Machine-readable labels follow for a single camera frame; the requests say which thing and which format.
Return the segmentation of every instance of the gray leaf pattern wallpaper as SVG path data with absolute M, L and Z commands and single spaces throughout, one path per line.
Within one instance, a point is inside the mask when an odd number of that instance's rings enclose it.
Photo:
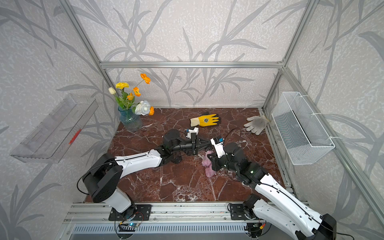
M 320 1 L 288 63 L 382 196 L 383 7 L 384 1 Z M 267 107 L 269 116 L 282 91 L 292 91 L 284 78 Z M 333 214 L 340 231 L 361 239 L 384 239 L 383 228 L 335 154 L 313 165 L 293 166 L 272 125 L 300 198 Z
M 118 125 L 115 101 L 58 5 L 0 2 L 1 239 L 54 239 L 71 204 L 84 200 L 77 178 L 108 149 Z M 99 107 L 63 159 L 9 156 L 68 93 L 94 97 Z
M 307 1 L 71 0 L 101 61 L 281 61 Z M 157 107 L 262 106 L 275 69 L 108 69 Z

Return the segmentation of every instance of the white rose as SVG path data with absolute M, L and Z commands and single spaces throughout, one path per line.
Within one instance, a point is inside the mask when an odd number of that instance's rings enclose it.
M 112 87 L 108 88 L 110 94 L 116 94 L 116 90 Z
M 141 101 L 137 106 L 136 106 L 136 109 L 135 109 L 135 114 L 137 115 L 147 115 L 149 114 L 151 110 L 151 105 L 149 104 L 148 101 Z

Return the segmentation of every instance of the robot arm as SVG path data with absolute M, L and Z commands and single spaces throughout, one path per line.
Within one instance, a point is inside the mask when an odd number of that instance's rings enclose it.
M 335 239 L 336 235 L 332 231 L 336 231 L 336 221 L 333 217 L 328 214 L 322 216 L 304 205 L 285 190 L 266 169 L 255 162 L 249 162 L 236 143 L 232 142 L 223 147 L 219 139 L 217 137 L 211 140 L 217 151 L 208 154 L 212 169 L 218 171 L 225 168 L 235 172 L 238 180 L 254 188 L 278 207 L 276 209 L 252 194 L 243 203 L 244 212 L 249 219 L 262 218 L 295 240 Z
M 180 132 L 171 129 L 163 136 L 163 144 L 148 152 L 130 156 L 102 155 L 82 177 L 93 202 L 105 202 L 121 213 L 124 219 L 134 214 L 133 201 L 121 191 L 119 179 L 128 174 L 150 167 L 159 167 L 172 161 L 180 162 L 175 152 L 183 151 L 188 155 L 197 155 L 198 151 L 211 143 L 197 136 L 199 129 L 187 129 L 187 139 L 180 137 Z

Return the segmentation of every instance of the flower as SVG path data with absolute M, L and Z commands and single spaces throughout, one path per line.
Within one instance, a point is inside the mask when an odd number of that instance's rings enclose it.
M 151 79 L 145 73 L 140 74 L 140 76 L 144 79 L 145 83 L 149 84 L 151 82 Z
M 135 87 L 135 88 L 133 89 L 133 91 L 135 92 L 135 95 L 136 95 L 136 96 L 138 96 L 138 97 L 141 96 L 141 93 L 139 93 L 139 88 L 138 88 L 138 87 Z
M 123 89 L 123 88 L 129 88 L 128 83 L 118 83 L 116 84 L 116 88 Z
M 131 101 L 133 99 L 133 95 L 132 93 L 130 93 L 128 96 L 127 96 L 128 100 Z
M 149 115 L 152 116 L 154 113 L 155 113 L 155 109 L 153 109 L 153 107 L 151 107 L 149 110 Z
M 110 94 L 116 94 L 116 90 L 112 87 L 108 88 Z
M 137 115 L 147 115 L 151 112 L 151 106 L 148 101 L 141 101 L 135 109 L 135 114 Z

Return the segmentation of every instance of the metal vent grille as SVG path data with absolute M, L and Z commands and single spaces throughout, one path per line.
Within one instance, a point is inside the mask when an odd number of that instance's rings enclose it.
M 246 223 L 142 223 L 135 228 L 140 233 L 243 233 Z M 72 234 L 114 233 L 113 223 L 76 224 Z

